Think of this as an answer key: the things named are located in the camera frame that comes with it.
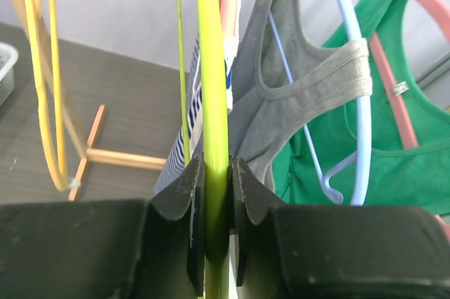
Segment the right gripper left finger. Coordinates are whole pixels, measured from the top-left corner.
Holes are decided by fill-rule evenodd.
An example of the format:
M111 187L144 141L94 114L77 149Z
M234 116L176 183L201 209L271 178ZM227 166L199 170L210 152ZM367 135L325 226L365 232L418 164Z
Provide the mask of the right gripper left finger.
M1 207L2 298L197 298L201 155L150 200Z

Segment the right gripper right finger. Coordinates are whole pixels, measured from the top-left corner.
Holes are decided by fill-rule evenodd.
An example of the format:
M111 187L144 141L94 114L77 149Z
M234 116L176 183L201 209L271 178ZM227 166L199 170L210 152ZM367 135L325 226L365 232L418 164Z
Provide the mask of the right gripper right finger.
M448 298L449 240L420 208L292 205L231 161L245 298Z

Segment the striped blue white tank top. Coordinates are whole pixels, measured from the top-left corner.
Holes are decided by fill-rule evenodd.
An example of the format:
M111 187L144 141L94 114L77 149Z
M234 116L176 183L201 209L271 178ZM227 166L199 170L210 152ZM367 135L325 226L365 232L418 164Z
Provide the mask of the striped blue white tank top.
M231 78L238 51L238 42L239 21L237 36L231 39L224 39L224 73L226 77L226 105L228 111L233 109ZM183 172L186 162L191 159L195 148L201 144L203 97L201 90L200 41L198 39L195 41L188 79L183 78L181 80L181 91L184 93L181 104L183 106L182 116L186 118L186 125L180 129L177 135L155 184L154 193L159 193Z

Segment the lime green hanger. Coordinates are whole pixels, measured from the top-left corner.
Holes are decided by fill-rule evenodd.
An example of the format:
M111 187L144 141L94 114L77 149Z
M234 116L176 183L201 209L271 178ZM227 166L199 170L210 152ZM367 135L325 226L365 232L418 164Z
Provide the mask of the lime green hanger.
M188 274L196 295L229 297L227 169L229 166L224 46L219 0L197 0L204 154L195 159L198 171L191 201Z

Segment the light blue hanger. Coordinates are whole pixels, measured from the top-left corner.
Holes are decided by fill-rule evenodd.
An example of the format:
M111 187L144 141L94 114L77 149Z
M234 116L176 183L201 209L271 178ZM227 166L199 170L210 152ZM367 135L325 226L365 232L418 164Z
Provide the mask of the light blue hanger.
M349 41L336 49L318 48L304 35L300 0L258 0L253 15L258 29L255 74L261 106L248 131L248 144L240 153L248 158L255 174L274 187L269 174L282 147L307 123L329 110L356 101L356 150L320 179L324 194L341 203L342 194L330 187L330 178L356 165L353 205L366 199L371 165L372 79L368 45L361 36L350 0L337 0Z

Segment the grey tank top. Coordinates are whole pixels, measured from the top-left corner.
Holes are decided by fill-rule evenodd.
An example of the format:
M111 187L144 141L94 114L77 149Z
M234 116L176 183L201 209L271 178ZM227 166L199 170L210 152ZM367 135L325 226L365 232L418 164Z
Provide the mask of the grey tank top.
M274 190L271 164L304 124L372 92L363 38L319 48L305 37L300 0L256 0L232 74L229 150Z

